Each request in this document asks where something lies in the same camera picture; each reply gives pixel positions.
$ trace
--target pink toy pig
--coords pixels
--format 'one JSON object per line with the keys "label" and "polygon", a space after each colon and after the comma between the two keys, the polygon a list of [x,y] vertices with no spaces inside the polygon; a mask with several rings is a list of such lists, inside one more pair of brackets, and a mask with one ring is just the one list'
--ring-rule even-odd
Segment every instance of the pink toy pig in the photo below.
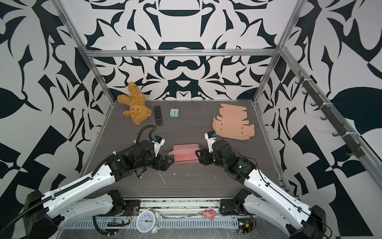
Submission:
{"label": "pink toy pig", "polygon": [[214,217],[216,216],[216,212],[215,210],[211,209],[211,210],[205,210],[203,212],[203,218],[206,219],[206,218],[209,218],[211,221],[214,220]]}

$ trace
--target pink box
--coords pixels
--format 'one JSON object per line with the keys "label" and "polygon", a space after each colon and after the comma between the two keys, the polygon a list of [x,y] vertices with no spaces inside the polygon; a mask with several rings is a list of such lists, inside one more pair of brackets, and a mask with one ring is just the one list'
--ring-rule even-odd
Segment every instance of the pink box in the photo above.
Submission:
{"label": "pink box", "polygon": [[174,155],[175,164],[177,163],[199,163],[195,151],[199,150],[199,144],[174,145],[174,150],[169,155]]}

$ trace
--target vent grille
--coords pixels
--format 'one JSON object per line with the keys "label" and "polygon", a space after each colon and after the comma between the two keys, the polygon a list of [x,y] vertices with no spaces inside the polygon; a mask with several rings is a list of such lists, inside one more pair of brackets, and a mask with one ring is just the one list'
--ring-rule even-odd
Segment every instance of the vent grille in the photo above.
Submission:
{"label": "vent grille", "polygon": [[[120,227],[106,227],[107,222],[111,219],[98,219],[97,225],[99,228],[113,228],[119,229]],[[158,225],[161,226],[162,220],[160,219]],[[130,220],[130,224],[123,227],[124,229],[136,229],[136,218]],[[237,218],[214,218],[213,221],[210,219],[203,218],[164,218],[162,228],[227,228],[227,229],[238,229]],[[92,219],[84,219],[75,223],[71,223],[63,229],[94,229]]]}

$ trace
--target white debris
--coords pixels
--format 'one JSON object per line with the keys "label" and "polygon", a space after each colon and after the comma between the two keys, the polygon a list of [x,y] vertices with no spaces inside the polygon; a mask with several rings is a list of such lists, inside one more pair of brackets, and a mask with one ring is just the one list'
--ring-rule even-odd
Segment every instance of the white debris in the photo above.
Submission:
{"label": "white debris", "polygon": [[166,184],[166,182],[165,182],[165,180],[163,179],[163,177],[162,177],[162,175],[159,173],[159,172],[157,172],[158,174],[159,174],[159,176],[162,178],[162,180],[163,180],[163,183],[164,184]]}

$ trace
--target aluminum frame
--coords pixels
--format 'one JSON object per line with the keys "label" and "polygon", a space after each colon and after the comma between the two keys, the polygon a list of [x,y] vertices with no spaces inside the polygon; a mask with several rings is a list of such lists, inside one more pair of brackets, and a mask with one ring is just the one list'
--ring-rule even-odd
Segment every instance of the aluminum frame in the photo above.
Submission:
{"label": "aluminum frame", "polygon": [[88,57],[276,55],[276,49],[85,50]]}
{"label": "aluminum frame", "polygon": [[270,79],[270,75],[271,75],[272,71],[275,69],[279,58],[280,58],[279,53],[277,53],[275,56],[272,56],[272,59],[270,60],[270,63],[268,64],[268,67],[267,67],[263,77],[260,80],[260,85],[257,88],[255,95],[253,96],[252,102],[254,102],[255,104],[257,104],[257,102],[259,101],[260,96],[261,96],[265,86],[268,84],[268,81]]}
{"label": "aluminum frame", "polygon": [[285,46],[285,43],[289,39],[290,34],[292,33],[293,28],[296,26],[298,19],[300,18],[300,13],[303,10],[303,6],[308,0],[297,0],[295,8],[293,9],[292,14],[288,20],[283,34],[281,35],[280,42],[277,44],[276,49]]}
{"label": "aluminum frame", "polygon": [[87,169],[89,168],[90,160],[91,160],[91,158],[93,158],[93,155],[96,152],[97,145],[98,145],[98,143],[99,143],[99,141],[100,141],[100,139],[102,137],[102,134],[104,133],[104,130],[105,130],[106,125],[107,125],[107,122],[109,121],[110,116],[112,115],[114,106],[115,106],[115,103],[110,105],[109,110],[106,113],[104,122],[102,123],[101,129],[98,131],[97,137],[95,138],[95,141],[94,141],[94,143],[93,143],[93,145],[91,147],[90,154],[87,157],[87,159],[85,160],[84,165],[82,166],[82,169],[81,169],[81,171],[79,173],[79,177],[83,177],[86,174]]}
{"label": "aluminum frame", "polygon": [[[303,67],[296,61],[296,59],[292,56],[292,54],[285,48],[280,47],[278,49],[281,57],[285,60],[286,64],[291,68],[293,73],[298,76],[302,76],[305,79],[309,79],[310,75],[306,73]],[[374,151],[369,147],[369,145],[363,140],[363,138],[357,133],[357,131],[349,124],[349,122],[343,117],[343,115],[338,111],[338,109],[332,104],[326,94],[322,92],[322,90],[312,82],[313,87],[319,92],[321,99],[326,104],[331,104],[330,107],[333,109],[335,117],[343,124],[343,128],[346,129],[347,132],[350,132],[355,142],[360,144],[360,148],[365,153],[364,156],[359,157],[359,161],[365,167],[367,172],[376,182],[378,187],[382,190],[382,161],[378,158],[378,156],[374,153]]]}
{"label": "aluminum frame", "polygon": [[290,192],[290,185],[285,178],[284,171],[282,170],[280,164],[277,161],[276,152],[273,149],[272,143],[270,142],[270,138],[268,135],[268,131],[265,127],[264,121],[262,120],[261,110],[259,108],[259,105],[253,104],[253,109],[255,110],[257,120],[259,121],[260,130],[264,136],[265,144],[267,145],[267,148],[268,148],[268,151],[270,154],[270,158],[272,159],[273,168],[276,171],[277,177],[281,178],[281,182],[279,182],[280,187],[281,188],[284,187],[286,192]]}
{"label": "aluminum frame", "polygon": [[[291,16],[289,17],[288,24],[286,25],[284,32],[281,36],[280,42],[277,44],[276,49],[279,49],[281,46],[284,46],[287,40],[289,39],[290,34],[292,33],[293,28],[296,26],[296,23],[298,19],[300,18],[301,11],[303,10],[303,6],[308,0],[297,0],[295,8],[293,9],[293,12]],[[276,55],[273,56],[271,62],[268,65],[267,70],[265,71],[261,81],[260,85],[257,88],[257,91],[255,92],[255,95],[253,96],[252,101],[257,104],[257,102],[260,99],[260,96],[264,90],[265,85],[268,83],[270,79],[270,75],[272,71],[275,69],[276,64],[280,58],[279,53],[277,52]]]}
{"label": "aluminum frame", "polygon": [[72,20],[69,17],[68,12],[66,11],[64,5],[60,0],[51,0],[51,3],[53,4],[53,7],[56,9],[58,16],[60,17],[62,23],[67,28],[69,35],[73,39],[74,43],[76,44],[79,52],[81,53],[81,56],[85,60],[87,66],[90,68],[90,70],[93,72],[95,79],[97,80],[98,84],[101,86],[103,92],[105,93],[105,96],[108,98],[110,103],[114,103],[115,99],[113,95],[111,94],[109,88],[106,85],[106,82],[104,78],[102,77],[101,73],[98,71],[97,66],[94,64],[91,58],[89,58],[86,55],[85,52],[85,45],[82,43],[82,40],[78,34],[77,29],[75,28]]}

